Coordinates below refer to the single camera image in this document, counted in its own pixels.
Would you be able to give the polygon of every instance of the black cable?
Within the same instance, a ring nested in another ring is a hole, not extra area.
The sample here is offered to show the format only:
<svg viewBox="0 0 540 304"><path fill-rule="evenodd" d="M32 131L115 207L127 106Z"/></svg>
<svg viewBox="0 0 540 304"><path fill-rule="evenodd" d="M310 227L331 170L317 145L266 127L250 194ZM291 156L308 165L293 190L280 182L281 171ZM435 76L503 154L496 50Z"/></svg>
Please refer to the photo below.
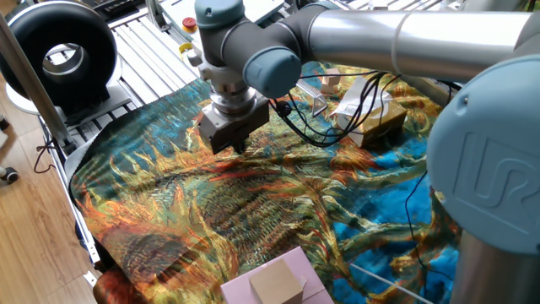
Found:
<svg viewBox="0 0 540 304"><path fill-rule="evenodd" d="M527 9L527 12L533 12L534 7L536 6L537 0L530 0L529 1L529 8Z"/></svg>
<svg viewBox="0 0 540 304"><path fill-rule="evenodd" d="M37 156L37 160L35 160L35 165L34 165L34 172L35 173L42 174L42 173L48 172L51 168L56 169L56 167L54 165L49 165L47 167L47 169L45 169L44 171L37 171L37 165L40 163L41 156L43 156L45 151L47 151L49 149L55 149L54 146L51 146L52 142L53 142L53 139L50 139L45 143L45 145L38 146L38 147L35 148L38 152L40 152L40 154Z"/></svg>
<svg viewBox="0 0 540 304"><path fill-rule="evenodd" d="M309 123L307 123L307 120L305 119L305 116L303 116L299 109L298 109L298 106L295 104L295 101L294 99L292 98L292 95L289 95L289 98L291 98L291 102L293 103L293 106L295 107L295 110L299 112L299 116L300 116L300 119L303 121L304 124L306 124L308 126L308 128L310 128L311 131L313 131L314 133L318 134L318 135L321 135L324 139L321 141L317 141L317 140L314 140L313 138L310 138L309 136L307 136L307 134L305 133L302 133L288 118L287 118L287 115L284 115L283 113L281 113L279 110L278 110L278 102L276 100L273 100L273 102L275 103L272 104L272 107L273 109L279 114L279 116L282 118L282 120L295 132L297 133L304 141L306 141L306 143L308 144L311 144L311 145L314 145L316 147L320 147L320 148L326 148L326 147L329 147L335 143L338 143L340 140L342 140L343 138L345 138L349 133L353 132L356 128L358 128L359 125L361 125L362 123L364 123L364 121L368 118L369 114L373 111L373 105L375 104L375 97L377 96L377 91L378 91L378 86L379 86L379 83L382 79L382 77L384 77L384 75L386 75L386 73L383 73L383 72L372 72L372 73L377 73L376 76L374 77L371 77L370 79L368 79L367 81L367 84L364 86L364 88L362 89L362 93L360 95L360 103L359 103L359 106L356 110L356 112L353 114L353 116L351 117L351 120L348 122L348 125L347 127L343 130L342 133L340 134L328 134L328 131L326 133L320 133L319 131L316 131L314 128L312 128ZM370 92L375 89L375 93L373 95L373 101L371 102L371 105L370 105L370 109L368 110L368 113L367 115L364 116L363 119L361 119L361 121L359 121L360 117L361 117L361 110L362 110L362 107L363 107L363 104L365 102L365 99L367 98L367 96L370 94ZM329 142L327 143L326 142L326 139L328 137L333 137L335 138L332 142Z"/></svg>
<svg viewBox="0 0 540 304"><path fill-rule="evenodd" d="M447 106L450 104L450 101L452 101L452 88L448 87L448 100L446 101Z"/></svg>
<svg viewBox="0 0 540 304"><path fill-rule="evenodd" d="M440 272L440 271L437 271L437 270L429 269L429 268L424 264L424 262L422 262L422 259L420 258L419 245L418 245L418 243L416 242L416 239L414 238L413 223L412 223L412 221L411 221L411 215L410 215L409 212L408 212L408 201L409 201L409 199L411 199L411 197L414 195L414 193L416 192L416 190L419 188L420 183L422 183L422 181L424 180L424 178L425 178L427 175L428 175L428 172L426 171L426 172L422 175L422 177L420 177L420 179L418 180L418 182L417 182L416 185L414 186L413 191L407 196L407 199L405 199L405 212L406 212L406 214L407 214L408 228L410 229L410 231L411 231L411 237L413 238L414 251L416 252L416 258L418 259L418 262L420 263L420 266L422 266L422 268L424 269L424 297L427 297L427 293L428 293L428 272L435 273L435 274L442 274L442 275L444 275L447 279L449 279L450 281L453 281L453 280L454 280L454 279L452 279L448 274L445 274L445 273Z"/></svg>

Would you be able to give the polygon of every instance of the small box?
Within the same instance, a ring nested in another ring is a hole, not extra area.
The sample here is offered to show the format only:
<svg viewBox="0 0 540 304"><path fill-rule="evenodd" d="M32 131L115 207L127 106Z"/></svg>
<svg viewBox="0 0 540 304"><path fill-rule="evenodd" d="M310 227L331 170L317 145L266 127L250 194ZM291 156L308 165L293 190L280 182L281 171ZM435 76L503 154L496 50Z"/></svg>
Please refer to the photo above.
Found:
<svg viewBox="0 0 540 304"><path fill-rule="evenodd" d="M261 304L302 304L304 290L283 260L252 275L250 284Z"/></svg>
<svg viewBox="0 0 540 304"><path fill-rule="evenodd" d="M366 144L373 142L382 135L389 133L392 130L400 128L407 117L405 110L397 101L390 100L385 106L373 110L368 118L356 130L357 133L351 132L348 136L359 146L364 147ZM341 128L347 127L350 117L338 114L337 124Z"/></svg>
<svg viewBox="0 0 540 304"><path fill-rule="evenodd" d="M326 74L341 74L337 68L329 68ZM341 76L324 76L322 77L322 83L331 86L338 85L341 82Z"/></svg>
<svg viewBox="0 0 540 304"><path fill-rule="evenodd" d="M262 272L277 262L284 262L290 272L303 286L302 304L333 304L327 289L311 267L301 247L297 247L272 261L249 271L238 278L221 285L221 291L228 304L257 304L256 292L251 288L250 277Z"/></svg>
<svg viewBox="0 0 540 304"><path fill-rule="evenodd" d="M334 94L334 86L330 84L325 84L323 79L321 84L321 92L325 94Z"/></svg>

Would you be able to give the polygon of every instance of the patterned cloth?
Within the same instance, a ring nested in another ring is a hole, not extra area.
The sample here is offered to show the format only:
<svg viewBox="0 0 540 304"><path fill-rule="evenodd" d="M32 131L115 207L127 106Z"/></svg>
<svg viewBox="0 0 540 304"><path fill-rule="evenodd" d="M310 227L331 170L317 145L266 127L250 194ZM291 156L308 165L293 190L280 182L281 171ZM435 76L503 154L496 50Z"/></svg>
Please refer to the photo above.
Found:
<svg viewBox="0 0 540 304"><path fill-rule="evenodd" d="M310 63L304 72L325 68ZM353 81L345 77L327 96L330 111ZM300 245L336 303L415 303L351 263L448 302L452 282L444 275L428 272L424 288L404 207L425 172L437 105L396 81L388 91L408 119L402 132L369 149L349 138L310 146L272 112L243 155L227 149L214 156L197 130L208 90L196 81L110 123L71 182L90 231L148 301L221 303L224 282ZM309 96L293 95L307 113ZM296 113L290 117L303 127ZM325 117L310 123L332 125ZM408 207L424 264L453 278L461 231L428 177Z"/></svg>

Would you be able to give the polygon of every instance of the blue joint cap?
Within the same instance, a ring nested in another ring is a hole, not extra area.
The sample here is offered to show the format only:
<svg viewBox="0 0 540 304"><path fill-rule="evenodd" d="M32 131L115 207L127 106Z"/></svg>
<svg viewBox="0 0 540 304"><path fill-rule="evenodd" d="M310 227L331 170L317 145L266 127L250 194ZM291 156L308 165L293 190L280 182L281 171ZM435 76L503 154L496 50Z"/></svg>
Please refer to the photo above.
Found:
<svg viewBox="0 0 540 304"><path fill-rule="evenodd" d="M259 51L244 66L244 81L268 98L279 98L296 86L302 62L290 49L272 46Z"/></svg>
<svg viewBox="0 0 540 304"><path fill-rule="evenodd" d="M242 0L196 0L195 16L201 29L216 29L244 17Z"/></svg>
<svg viewBox="0 0 540 304"><path fill-rule="evenodd" d="M336 5L334 3L331 3L330 1L319 1L319 2L316 2L316 3L310 3L310 4L306 5L306 6L304 6L304 8L307 8L307 7L313 6L313 5L322 6L322 7L328 8L328 9L341 9L338 5Z"/></svg>

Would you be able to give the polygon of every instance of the caster wheel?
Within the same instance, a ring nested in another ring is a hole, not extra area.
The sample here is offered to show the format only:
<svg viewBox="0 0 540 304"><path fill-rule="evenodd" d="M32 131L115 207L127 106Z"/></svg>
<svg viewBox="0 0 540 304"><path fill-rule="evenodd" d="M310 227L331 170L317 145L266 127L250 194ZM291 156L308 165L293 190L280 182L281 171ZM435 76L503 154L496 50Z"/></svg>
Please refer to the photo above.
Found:
<svg viewBox="0 0 540 304"><path fill-rule="evenodd" d="M1 115L0 114L0 130L5 130L9 128L9 122L8 122L8 119L6 119L6 117L4 115Z"/></svg>
<svg viewBox="0 0 540 304"><path fill-rule="evenodd" d="M8 183L14 183L19 179L19 173L14 168L6 168L6 175L0 177L3 181L7 181Z"/></svg>

